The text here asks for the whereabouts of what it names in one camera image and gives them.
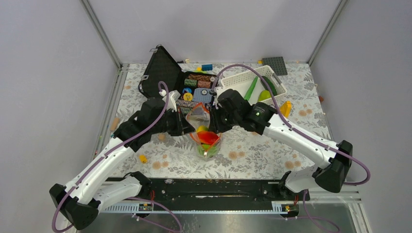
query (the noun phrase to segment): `yellow object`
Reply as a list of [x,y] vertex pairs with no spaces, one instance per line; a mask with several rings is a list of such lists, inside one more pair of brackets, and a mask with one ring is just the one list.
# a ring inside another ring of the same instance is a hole
[[199,127],[197,128],[196,133],[198,133],[198,132],[200,132],[200,131],[208,131],[208,130],[209,130],[209,129],[208,129],[206,126],[201,125],[201,126],[199,126]]
[[191,101],[193,99],[193,95],[191,93],[187,92],[183,95],[183,99]]
[[146,159],[146,156],[144,156],[143,154],[141,154],[140,156],[139,156],[139,159],[140,159],[140,161],[142,162],[142,163],[147,163],[147,159]]
[[271,97],[270,92],[268,90],[264,90],[260,93],[258,101],[267,100]]
[[288,118],[289,114],[291,113],[291,109],[292,103],[288,100],[280,107],[280,112],[282,113],[282,115]]

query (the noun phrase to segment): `table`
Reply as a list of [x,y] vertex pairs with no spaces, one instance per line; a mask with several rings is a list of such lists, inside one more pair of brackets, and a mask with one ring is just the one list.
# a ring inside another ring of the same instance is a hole
[[[179,64],[184,71],[194,71],[200,64]],[[213,64],[211,74],[217,74],[231,64]],[[259,64],[245,64],[257,68]],[[146,98],[139,92],[138,84],[147,64],[130,64],[121,94],[116,117],[123,122],[141,108]],[[290,100],[289,119],[323,138],[330,134],[318,93],[308,64],[286,64],[287,76],[279,76],[288,92],[279,101]],[[225,77],[246,71],[237,67],[224,73]],[[152,136],[134,156],[128,158],[111,175],[121,177],[127,172],[140,171],[156,178],[209,178],[209,179],[280,179],[286,171],[301,170],[314,163],[289,146],[240,127],[223,134],[218,155],[205,161],[196,155],[195,144],[188,135],[170,137],[166,134]],[[148,162],[143,164],[139,155]]]

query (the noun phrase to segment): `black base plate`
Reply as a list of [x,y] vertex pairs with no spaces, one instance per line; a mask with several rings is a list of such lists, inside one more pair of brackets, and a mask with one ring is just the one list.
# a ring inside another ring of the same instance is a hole
[[[303,192],[281,193],[275,180],[149,179],[154,201],[172,211],[272,210],[272,201],[293,202],[296,195],[303,199]],[[150,195],[140,198],[150,199]],[[163,209],[155,205],[154,210]]]

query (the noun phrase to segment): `green vegetable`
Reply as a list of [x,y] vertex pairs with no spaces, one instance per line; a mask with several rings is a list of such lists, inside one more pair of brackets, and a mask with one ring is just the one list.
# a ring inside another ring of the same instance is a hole
[[[270,87],[271,90],[272,90],[273,96],[277,96],[276,88],[275,88],[275,86],[273,85],[273,83],[268,79],[268,77],[266,77],[266,76],[262,76],[262,77],[263,77],[263,79],[269,84],[269,87]],[[262,80],[260,80],[260,82],[262,83],[263,87],[267,90],[267,87],[266,87],[266,85],[262,82]]]
[[252,84],[250,85],[249,89],[246,91],[245,96],[243,97],[245,100],[249,100],[249,99],[250,99],[250,96],[251,96],[252,93],[253,93],[253,89],[255,89],[256,82],[258,81],[258,79],[259,79],[258,76],[256,76],[255,79],[253,79]]

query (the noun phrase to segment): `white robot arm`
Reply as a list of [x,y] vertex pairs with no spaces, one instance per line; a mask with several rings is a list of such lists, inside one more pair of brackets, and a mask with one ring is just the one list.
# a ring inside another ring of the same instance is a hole
[[[106,207],[128,197],[143,196],[150,192],[147,189],[150,186],[150,180],[142,174],[129,176],[103,189],[100,187],[114,169],[137,152],[143,144],[150,141],[152,134],[168,132],[172,136],[178,136],[194,131],[183,115],[176,111],[175,105],[171,104],[162,119],[150,130],[113,150],[115,146],[150,125],[159,115],[164,104],[165,102],[161,99],[148,99],[140,111],[119,126],[114,132],[114,137],[89,166],[66,185],[55,184],[50,189],[55,205],[58,206],[62,201],[64,202],[60,212],[78,230],[88,226],[97,217],[99,211]],[[211,120],[209,130],[211,131],[222,133],[239,125],[247,131],[282,141],[315,163],[314,166],[298,172],[287,172],[279,182],[279,187],[283,189],[283,192],[299,193],[317,186],[331,192],[340,191],[351,165],[350,160],[292,131],[282,122],[274,108],[261,102],[251,106],[237,91],[229,89],[219,95],[219,105],[211,106],[209,111]],[[342,150],[348,154],[352,152],[352,145],[346,141],[337,144],[289,123],[293,128],[322,141],[329,148]]]

